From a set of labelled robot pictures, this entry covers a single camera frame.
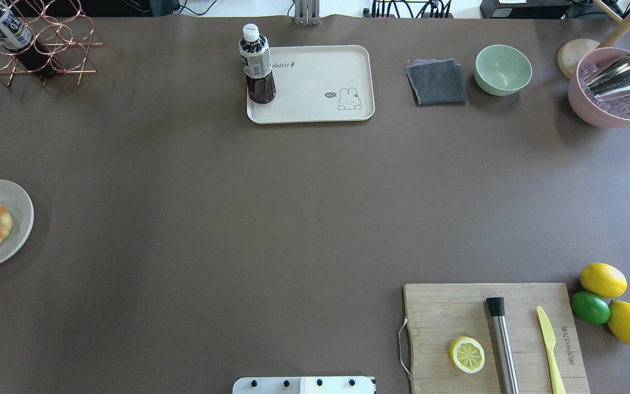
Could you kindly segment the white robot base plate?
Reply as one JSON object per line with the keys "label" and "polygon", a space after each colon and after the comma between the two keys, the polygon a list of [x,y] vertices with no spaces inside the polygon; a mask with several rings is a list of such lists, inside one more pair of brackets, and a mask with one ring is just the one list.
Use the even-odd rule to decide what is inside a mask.
{"label": "white robot base plate", "polygon": [[369,376],[270,376],[238,378],[232,393],[376,393]]}

